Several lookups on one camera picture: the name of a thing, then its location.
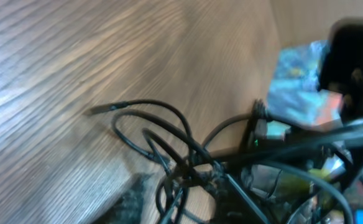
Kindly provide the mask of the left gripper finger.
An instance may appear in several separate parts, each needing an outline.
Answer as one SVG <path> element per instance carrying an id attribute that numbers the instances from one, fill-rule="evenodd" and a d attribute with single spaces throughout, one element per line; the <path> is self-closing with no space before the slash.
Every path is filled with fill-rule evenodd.
<path id="1" fill-rule="evenodd" d="M 142 220 L 147 181 L 151 176 L 145 173 L 133 176 L 131 185 L 92 224 L 139 224 Z"/>

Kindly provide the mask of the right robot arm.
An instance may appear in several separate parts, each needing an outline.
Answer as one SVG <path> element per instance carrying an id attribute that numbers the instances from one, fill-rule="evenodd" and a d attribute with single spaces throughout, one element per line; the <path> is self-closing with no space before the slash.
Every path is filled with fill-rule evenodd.
<path id="1" fill-rule="evenodd" d="M 342 118 L 363 116 L 363 18 L 345 18 L 331 28 L 318 90 L 345 97 Z"/>

